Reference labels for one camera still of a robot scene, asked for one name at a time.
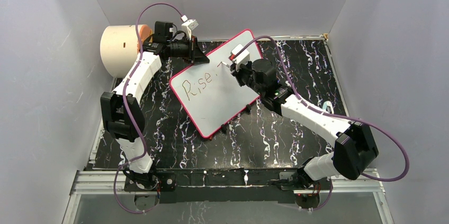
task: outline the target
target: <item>whiteboard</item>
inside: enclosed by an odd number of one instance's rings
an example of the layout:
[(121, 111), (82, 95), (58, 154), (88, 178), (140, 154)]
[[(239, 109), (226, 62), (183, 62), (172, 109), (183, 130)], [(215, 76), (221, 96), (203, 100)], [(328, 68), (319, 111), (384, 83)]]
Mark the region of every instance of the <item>whiteboard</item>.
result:
[[(210, 63), (189, 66), (170, 79), (170, 87), (203, 138), (213, 135), (259, 97), (249, 87), (240, 87), (228, 67), (217, 67), (222, 61), (230, 65), (231, 50), (253, 38), (251, 30), (244, 30), (207, 54)], [(251, 61), (261, 59), (256, 43), (247, 50)]]

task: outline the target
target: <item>cylindrical roll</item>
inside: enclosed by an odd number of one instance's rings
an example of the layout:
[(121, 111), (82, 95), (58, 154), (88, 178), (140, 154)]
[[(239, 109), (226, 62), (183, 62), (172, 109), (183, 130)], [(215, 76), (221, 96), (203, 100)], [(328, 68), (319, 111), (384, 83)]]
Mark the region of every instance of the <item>cylindrical roll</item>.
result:
[[(145, 24), (138, 26), (140, 39), (151, 35)], [(100, 55), (104, 67), (113, 77), (124, 78), (137, 59), (139, 42), (135, 25), (112, 25), (104, 29), (100, 41)]]

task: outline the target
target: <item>black marbled table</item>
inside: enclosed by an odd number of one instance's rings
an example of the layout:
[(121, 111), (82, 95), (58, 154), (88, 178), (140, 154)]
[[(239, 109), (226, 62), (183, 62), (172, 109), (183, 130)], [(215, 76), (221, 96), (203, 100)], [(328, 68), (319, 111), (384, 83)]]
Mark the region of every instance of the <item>black marbled table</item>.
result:
[[(223, 42), (201, 42), (208, 53)], [(271, 42), (260, 41), (263, 56), (285, 73)], [(331, 101), (337, 114), (345, 114), (342, 98), (323, 40), (278, 41), (289, 75), (299, 93), (322, 106)], [(331, 151), (320, 136), (301, 124), (270, 112), (258, 100), (251, 113), (229, 122), (226, 134), (204, 140), (170, 88), (169, 80), (187, 66), (171, 59), (145, 90), (141, 108), (146, 118), (145, 136), (157, 168), (272, 168), (297, 167), (312, 156)], [(93, 169), (116, 169), (125, 160), (119, 144), (103, 132)]]

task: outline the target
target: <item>floor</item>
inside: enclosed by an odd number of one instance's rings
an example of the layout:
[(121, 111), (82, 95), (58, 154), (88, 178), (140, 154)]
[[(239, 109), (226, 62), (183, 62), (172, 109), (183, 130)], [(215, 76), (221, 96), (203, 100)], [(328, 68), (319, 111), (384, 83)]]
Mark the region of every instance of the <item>floor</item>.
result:
[[(205, 53), (221, 41), (201, 42)], [(280, 67), (274, 45), (260, 41), (265, 58)], [(345, 114), (331, 62), (323, 40), (282, 40), (288, 72), (299, 93), (321, 106), (331, 101), (337, 114)], [(297, 167), (331, 147), (311, 130), (265, 109), (260, 101), (250, 113), (229, 122), (226, 133), (204, 140), (170, 89), (169, 79), (185, 68), (180, 59), (163, 64), (146, 89), (141, 107), (146, 117), (144, 136), (157, 168), (272, 168)], [(285, 80), (279, 69), (278, 77)], [(123, 151), (108, 132), (102, 131), (92, 169), (116, 169), (125, 160)]]

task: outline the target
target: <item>white cylinder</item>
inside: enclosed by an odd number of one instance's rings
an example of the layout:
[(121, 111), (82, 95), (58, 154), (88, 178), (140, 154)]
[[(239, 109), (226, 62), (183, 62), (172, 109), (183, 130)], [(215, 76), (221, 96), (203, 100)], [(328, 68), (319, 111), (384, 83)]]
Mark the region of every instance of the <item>white cylinder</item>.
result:
[[(151, 28), (138, 25), (140, 39), (151, 35)], [(104, 67), (113, 77), (124, 78), (137, 59), (139, 42), (135, 25), (112, 25), (104, 29), (100, 41), (100, 55)]]

